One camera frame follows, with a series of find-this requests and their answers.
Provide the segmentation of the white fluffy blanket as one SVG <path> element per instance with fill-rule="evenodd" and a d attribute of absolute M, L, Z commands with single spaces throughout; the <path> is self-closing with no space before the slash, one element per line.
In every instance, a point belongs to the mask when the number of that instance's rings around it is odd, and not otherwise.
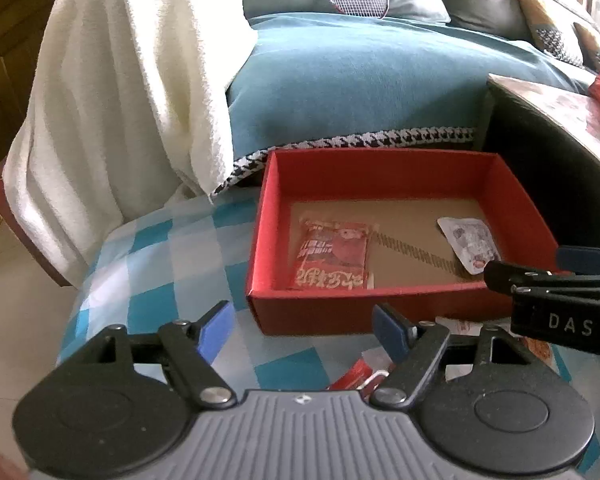
<path fill-rule="evenodd" d="M 256 42 L 242 0 L 55 0 L 3 182 L 70 284 L 118 226 L 230 177 L 225 93 Z"/>

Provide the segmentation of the white round jelly cup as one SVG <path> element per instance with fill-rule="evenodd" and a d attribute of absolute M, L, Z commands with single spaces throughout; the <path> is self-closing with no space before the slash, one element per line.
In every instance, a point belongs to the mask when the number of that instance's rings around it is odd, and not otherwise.
<path fill-rule="evenodd" d="M 491 231 L 482 220 L 442 217 L 437 225 L 470 275 L 481 274 L 489 262 L 501 260 Z"/>

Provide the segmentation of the grey sofa back cushion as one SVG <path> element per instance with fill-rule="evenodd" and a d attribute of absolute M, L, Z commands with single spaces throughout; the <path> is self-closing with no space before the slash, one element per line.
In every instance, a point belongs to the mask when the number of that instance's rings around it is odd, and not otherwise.
<path fill-rule="evenodd" d="M 454 27 L 532 41 L 518 0 L 442 0 Z"/>

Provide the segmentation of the red cardboard box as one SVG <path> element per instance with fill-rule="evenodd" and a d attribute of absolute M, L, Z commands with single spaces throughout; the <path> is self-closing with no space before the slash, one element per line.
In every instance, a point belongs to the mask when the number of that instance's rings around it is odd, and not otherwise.
<path fill-rule="evenodd" d="M 413 321 L 438 316 L 505 318 L 510 299 L 466 271 L 439 228 L 474 218 L 489 228 L 503 260 L 553 269 L 556 242 L 524 188 L 494 154 L 416 148 L 323 148 L 273 152 L 254 228 L 247 299 L 268 335 L 338 335 L 370 330 L 375 304 Z M 342 238 L 343 258 L 364 256 L 361 288 L 327 283 L 328 272 L 294 286 L 306 220 L 363 223 L 366 244 Z"/>

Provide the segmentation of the red crown snack packet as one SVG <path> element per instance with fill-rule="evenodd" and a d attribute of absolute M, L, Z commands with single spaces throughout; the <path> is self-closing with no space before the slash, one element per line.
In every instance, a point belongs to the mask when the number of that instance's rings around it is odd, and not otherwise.
<path fill-rule="evenodd" d="M 374 390 L 394 369 L 394 363 L 381 347 L 365 350 L 359 359 L 327 387 L 332 390 L 356 390 L 368 400 Z"/>

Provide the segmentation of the red snack packet with text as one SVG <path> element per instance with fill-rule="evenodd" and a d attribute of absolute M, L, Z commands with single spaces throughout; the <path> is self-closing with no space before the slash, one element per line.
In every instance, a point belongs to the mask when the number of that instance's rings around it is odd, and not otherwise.
<path fill-rule="evenodd" d="M 373 234 L 367 223 L 303 218 L 288 287 L 319 292 L 366 289 Z"/>

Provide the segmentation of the brown patterned throw pillow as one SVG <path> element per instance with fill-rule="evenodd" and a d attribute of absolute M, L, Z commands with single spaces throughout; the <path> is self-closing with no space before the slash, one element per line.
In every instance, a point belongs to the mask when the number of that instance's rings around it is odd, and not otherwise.
<path fill-rule="evenodd" d="M 533 42 L 542 52 L 573 66 L 583 66 L 583 54 L 571 18 L 541 0 L 518 0 Z"/>

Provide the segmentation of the white spicy strip bag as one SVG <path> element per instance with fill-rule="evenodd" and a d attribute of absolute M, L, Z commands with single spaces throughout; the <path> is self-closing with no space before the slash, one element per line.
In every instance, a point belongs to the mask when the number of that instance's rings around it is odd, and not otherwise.
<path fill-rule="evenodd" d="M 501 320 L 495 320 L 490 322 L 471 322 L 464 320 L 457 320 L 456 318 L 444 318 L 443 316 L 436 317 L 436 323 L 440 324 L 449 329 L 453 336 L 479 336 L 483 327 L 489 325 L 489 327 L 498 327 L 505 330 L 508 333 L 509 339 L 516 339 L 518 346 L 523 346 L 529 352 L 531 352 L 537 359 L 542 361 L 544 365 L 548 366 L 554 373 L 559 375 L 558 365 L 556 356 L 553 348 L 544 341 L 539 341 L 525 336 L 517 336 L 513 334 L 510 329 L 510 321 L 508 318 L 502 318 Z M 506 363 L 507 359 L 513 361 L 516 353 L 513 356 L 506 356 L 506 352 L 510 349 L 510 341 L 502 340 L 502 338 L 496 338 L 492 344 L 492 360 L 496 362 L 496 359 L 500 358 Z M 468 375 L 474 366 L 469 364 L 448 364 L 445 365 L 444 377 L 447 382 L 450 380 L 461 378 Z"/>

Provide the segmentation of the dark side table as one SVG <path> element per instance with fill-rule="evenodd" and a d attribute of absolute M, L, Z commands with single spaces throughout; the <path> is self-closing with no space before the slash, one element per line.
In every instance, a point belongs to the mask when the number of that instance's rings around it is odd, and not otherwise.
<path fill-rule="evenodd" d="M 504 159 L 558 244 L 600 247 L 599 102 L 491 74 L 476 148 Z"/>

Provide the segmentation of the blue white checkered tablecloth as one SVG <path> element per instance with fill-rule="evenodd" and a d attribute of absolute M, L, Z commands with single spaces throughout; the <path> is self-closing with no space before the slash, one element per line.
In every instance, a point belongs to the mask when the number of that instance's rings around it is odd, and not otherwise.
<path fill-rule="evenodd" d="M 153 333 L 173 320 L 195 321 L 230 300 L 236 322 L 214 361 L 236 392 L 322 390 L 358 360 L 384 370 L 389 358 L 371 334 L 269 337 L 258 329 L 246 296 L 257 215 L 256 190 L 217 200 L 194 198 L 114 230 L 87 271 L 59 356 L 67 359 L 105 326 Z"/>

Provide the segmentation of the teal sofa cushion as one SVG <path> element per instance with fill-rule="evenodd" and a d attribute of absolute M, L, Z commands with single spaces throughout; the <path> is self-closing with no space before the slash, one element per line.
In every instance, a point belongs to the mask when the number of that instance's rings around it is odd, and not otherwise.
<path fill-rule="evenodd" d="M 594 80 L 524 40 L 406 18 L 290 12 L 249 23 L 258 41 L 226 92 L 234 162 L 219 192 L 276 148 L 469 144 L 491 74 L 576 93 Z"/>

